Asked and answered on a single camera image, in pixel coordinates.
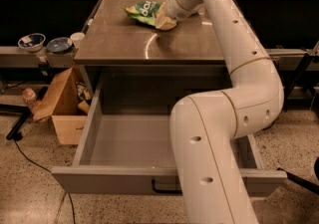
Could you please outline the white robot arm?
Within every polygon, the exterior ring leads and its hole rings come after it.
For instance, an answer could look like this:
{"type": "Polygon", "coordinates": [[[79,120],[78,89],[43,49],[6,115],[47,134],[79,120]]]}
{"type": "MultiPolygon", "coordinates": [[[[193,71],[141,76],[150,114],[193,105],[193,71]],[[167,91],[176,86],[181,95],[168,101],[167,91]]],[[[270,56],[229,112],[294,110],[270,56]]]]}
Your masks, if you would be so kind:
{"type": "Polygon", "coordinates": [[[269,126],[283,86],[269,55],[233,0],[166,0],[180,21],[206,8],[232,86],[192,94],[172,108],[172,152],[190,224],[258,224],[231,143],[269,126]]]}

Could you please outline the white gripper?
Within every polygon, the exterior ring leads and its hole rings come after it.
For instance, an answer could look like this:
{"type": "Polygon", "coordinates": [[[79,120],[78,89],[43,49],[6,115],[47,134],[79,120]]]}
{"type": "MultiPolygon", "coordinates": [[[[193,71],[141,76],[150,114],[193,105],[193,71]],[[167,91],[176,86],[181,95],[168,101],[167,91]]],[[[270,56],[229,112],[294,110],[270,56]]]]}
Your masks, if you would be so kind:
{"type": "Polygon", "coordinates": [[[168,31],[177,25],[176,21],[184,21],[187,18],[187,11],[178,4],[177,0],[165,0],[165,3],[159,6],[155,14],[156,28],[162,31],[168,31]]]}

